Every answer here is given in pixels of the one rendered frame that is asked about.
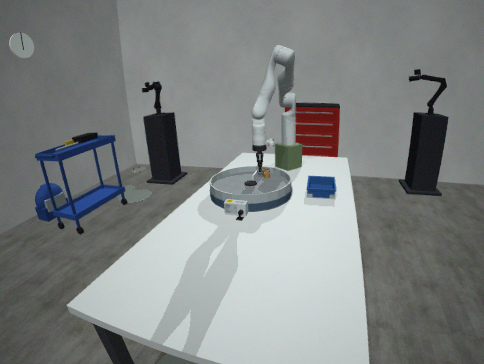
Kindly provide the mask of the blue plastic crate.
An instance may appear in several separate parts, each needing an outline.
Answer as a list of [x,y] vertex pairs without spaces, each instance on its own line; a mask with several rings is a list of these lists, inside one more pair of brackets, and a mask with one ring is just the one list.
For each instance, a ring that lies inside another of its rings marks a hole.
[[335,191],[335,177],[308,176],[306,197],[335,199]]

